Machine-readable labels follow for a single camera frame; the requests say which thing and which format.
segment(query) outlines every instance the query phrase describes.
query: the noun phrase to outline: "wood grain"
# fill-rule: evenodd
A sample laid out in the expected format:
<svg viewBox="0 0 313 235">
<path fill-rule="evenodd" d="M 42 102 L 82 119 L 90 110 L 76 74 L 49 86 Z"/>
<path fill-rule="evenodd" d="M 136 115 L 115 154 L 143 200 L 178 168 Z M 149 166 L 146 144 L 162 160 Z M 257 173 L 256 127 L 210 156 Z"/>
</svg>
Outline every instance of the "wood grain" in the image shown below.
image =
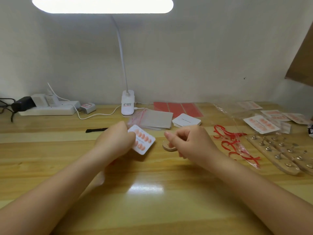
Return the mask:
<svg viewBox="0 0 313 235">
<path fill-rule="evenodd" d="M 265 110 L 281 109 L 269 102 L 258 104 Z M 236 127 L 209 103 L 198 106 L 204 115 L 202 125 L 212 138 L 215 124 L 231 132 L 253 133 L 243 121 L 237 121 Z M 111 113 L 115 107 L 98 106 L 96 113 Z M 87 152 L 100 133 L 84 133 L 86 129 L 109 127 L 120 120 L 128 119 L 122 118 L 119 110 L 83 121 L 77 115 L 16 115 L 13 124 L 10 114 L 0 115 L 0 207 Z M 306 126 L 291 124 L 292 134 L 286 142 L 312 152 L 313 139 Z M 163 131 L 147 131 L 156 142 L 146 155 L 130 151 L 107 167 L 104 184 L 91 184 L 90 192 L 73 206 L 53 234 L 271 234 L 219 179 L 179 158 L 178 152 L 165 151 Z M 253 156 L 261 157 L 261 169 L 240 158 L 238 162 L 313 203 L 312 176 L 303 172 L 286 175 L 245 138 L 241 141 Z M 228 153 L 220 141 L 215 143 Z"/>
</svg>

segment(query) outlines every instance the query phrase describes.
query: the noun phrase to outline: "white power strip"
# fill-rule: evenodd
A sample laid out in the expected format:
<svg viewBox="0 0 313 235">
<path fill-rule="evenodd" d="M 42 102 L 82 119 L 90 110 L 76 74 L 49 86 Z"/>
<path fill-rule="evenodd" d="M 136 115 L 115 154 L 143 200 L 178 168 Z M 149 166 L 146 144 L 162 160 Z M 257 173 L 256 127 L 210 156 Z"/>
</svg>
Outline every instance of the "white power strip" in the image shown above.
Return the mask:
<svg viewBox="0 0 313 235">
<path fill-rule="evenodd" d="M 33 107 L 29 110 L 19 112 L 22 116 L 30 115 L 73 115 L 76 113 L 74 106 L 78 109 L 80 103 L 78 101 L 62 102 L 58 107 Z"/>
</svg>

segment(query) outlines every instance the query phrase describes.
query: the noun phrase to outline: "white card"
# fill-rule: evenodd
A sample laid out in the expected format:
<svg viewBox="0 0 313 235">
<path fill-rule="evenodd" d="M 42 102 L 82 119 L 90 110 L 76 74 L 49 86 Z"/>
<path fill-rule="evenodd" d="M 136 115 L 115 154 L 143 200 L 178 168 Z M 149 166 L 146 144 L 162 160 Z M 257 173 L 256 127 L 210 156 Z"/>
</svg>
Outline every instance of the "white card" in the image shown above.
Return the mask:
<svg viewBox="0 0 313 235">
<path fill-rule="evenodd" d="M 180 125 L 181 127 L 190 126 L 190 125 L 199 125 L 201 123 L 200 119 L 191 117 L 186 114 L 181 114 L 172 120 L 173 124 Z"/>
<path fill-rule="evenodd" d="M 261 106 L 259 106 L 257 103 L 253 101 L 246 101 L 246 102 L 237 102 L 238 105 L 240 105 L 242 108 L 246 110 L 258 110 L 263 109 Z"/>
<path fill-rule="evenodd" d="M 270 133 L 273 131 L 280 130 L 279 127 L 272 124 L 270 121 L 265 119 L 262 115 L 256 115 L 250 118 L 244 119 L 244 121 L 251 126 L 254 130 L 258 131 L 260 134 Z"/>
<path fill-rule="evenodd" d="M 294 114 L 294 113 L 283 113 L 285 116 L 290 118 L 292 121 L 296 122 L 297 124 L 310 124 L 311 121 L 307 120 L 303 114 Z"/>
<path fill-rule="evenodd" d="M 291 125 L 285 122 L 281 122 L 280 124 L 280 131 L 282 133 L 290 133 Z"/>
<path fill-rule="evenodd" d="M 132 149 L 141 155 L 145 154 L 156 140 L 155 137 L 151 136 L 137 125 L 133 125 L 128 132 L 135 132 L 136 142 Z"/>
<path fill-rule="evenodd" d="M 261 112 L 269 117 L 272 117 L 275 120 L 290 121 L 290 119 L 283 115 L 283 113 L 279 110 L 261 110 Z"/>
</svg>

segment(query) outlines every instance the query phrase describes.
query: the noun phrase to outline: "red adhesive strip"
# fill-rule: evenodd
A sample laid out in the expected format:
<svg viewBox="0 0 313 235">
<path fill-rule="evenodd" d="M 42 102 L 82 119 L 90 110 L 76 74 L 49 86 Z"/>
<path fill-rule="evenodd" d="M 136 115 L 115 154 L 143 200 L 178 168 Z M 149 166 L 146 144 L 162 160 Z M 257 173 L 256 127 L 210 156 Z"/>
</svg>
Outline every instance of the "red adhesive strip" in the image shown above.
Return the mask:
<svg viewBox="0 0 313 235">
<path fill-rule="evenodd" d="M 165 102 L 154 102 L 153 106 L 156 111 L 169 112 L 167 103 Z"/>
<path fill-rule="evenodd" d="M 185 113 L 180 103 L 168 103 L 168 108 L 170 108 L 170 112 L 174 113 L 173 118 L 176 118 Z"/>
<path fill-rule="evenodd" d="M 203 117 L 203 114 L 199 111 L 194 103 L 182 103 L 186 114 L 191 117 Z"/>
</svg>

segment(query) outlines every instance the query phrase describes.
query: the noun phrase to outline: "pink nail set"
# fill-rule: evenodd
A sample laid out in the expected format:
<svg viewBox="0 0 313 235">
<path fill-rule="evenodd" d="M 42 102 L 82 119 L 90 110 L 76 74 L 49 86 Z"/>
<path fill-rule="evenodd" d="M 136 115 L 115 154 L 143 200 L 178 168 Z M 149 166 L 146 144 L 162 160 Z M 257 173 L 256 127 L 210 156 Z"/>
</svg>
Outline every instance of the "pink nail set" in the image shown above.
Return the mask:
<svg viewBox="0 0 313 235">
<path fill-rule="evenodd" d="M 135 132 L 136 142 L 133 149 L 141 155 L 145 154 L 156 140 L 155 137 L 142 130 L 138 125 L 133 125 L 128 132 Z"/>
</svg>

